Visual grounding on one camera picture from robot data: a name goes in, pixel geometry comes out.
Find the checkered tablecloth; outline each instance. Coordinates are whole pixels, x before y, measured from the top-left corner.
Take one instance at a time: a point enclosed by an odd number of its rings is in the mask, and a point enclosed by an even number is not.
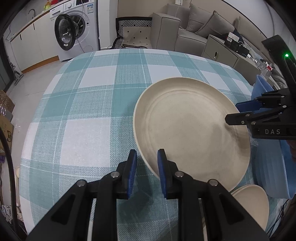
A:
[[[252,87],[231,67],[165,50],[85,53],[60,69],[37,107],[22,151],[20,202],[29,232],[77,180],[101,179],[130,149],[137,150],[132,123],[139,96],[152,83],[181,76],[212,85],[234,104],[251,98]],[[238,187],[254,183],[251,163]],[[269,201],[268,227],[283,203]],[[177,201],[163,198],[160,181],[138,152],[132,197],[118,201],[119,240],[177,240],[177,219]]]

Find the white floor tile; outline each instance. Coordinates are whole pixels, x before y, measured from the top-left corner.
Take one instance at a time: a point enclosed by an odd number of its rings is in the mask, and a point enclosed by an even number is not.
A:
[[[53,77],[64,64],[65,62],[56,61],[34,69],[24,74],[20,82],[16,86],[13,83],[8,90],[8,96],[15,104],[11,121],[14,125],[11,151],[14,169],[20,165],[27,130],[40,99]],[[3,201],[4,204],[10,205],[9,175],[6,162],[2,166],[1,178]]]

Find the human hand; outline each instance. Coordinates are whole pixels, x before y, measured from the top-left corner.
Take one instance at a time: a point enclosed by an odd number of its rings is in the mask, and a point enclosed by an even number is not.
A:
[[[292,155],[292,160],[296,162],[296,141],[287,140],[288,145],[290,146],[290,152]]]

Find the sofa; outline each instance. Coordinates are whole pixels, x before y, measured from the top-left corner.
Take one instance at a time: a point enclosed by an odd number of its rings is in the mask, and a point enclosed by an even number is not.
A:
[[[273,62],[261,43],[266,36],[242,13],[221,0],[194,0],[193,2],[196,7],[207,11],[209,16],[213,11],[217,11],[237,29],[252,51]],[[201,56],[207,38],[186,30],[189,16],[189,7],[175,4],[167,4],[166,13],[153,13],[150,33],[152,48]]]

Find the washing machine door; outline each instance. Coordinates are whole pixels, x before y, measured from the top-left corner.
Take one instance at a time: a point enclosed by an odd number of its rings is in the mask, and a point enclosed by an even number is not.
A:
[[[63,50],[70,50],[76,40],[74,22],[68,14],[60,14],[54,23],[54,33]]]

